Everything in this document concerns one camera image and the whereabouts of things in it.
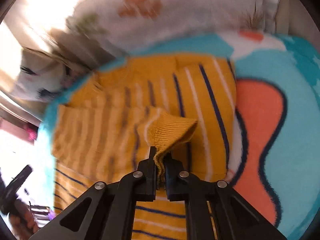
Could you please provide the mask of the person's left hand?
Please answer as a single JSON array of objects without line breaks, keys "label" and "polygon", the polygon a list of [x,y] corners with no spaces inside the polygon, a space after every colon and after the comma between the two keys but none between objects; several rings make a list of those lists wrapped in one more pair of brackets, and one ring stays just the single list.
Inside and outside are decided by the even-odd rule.
[{"label": "person's left hand", "polygon": [[20,199],[15,201],[15,208],[17,209],[17,213],[9,213],[12,233],[17,239],[28,240],[39,230],[39,226],[27,205]]}]

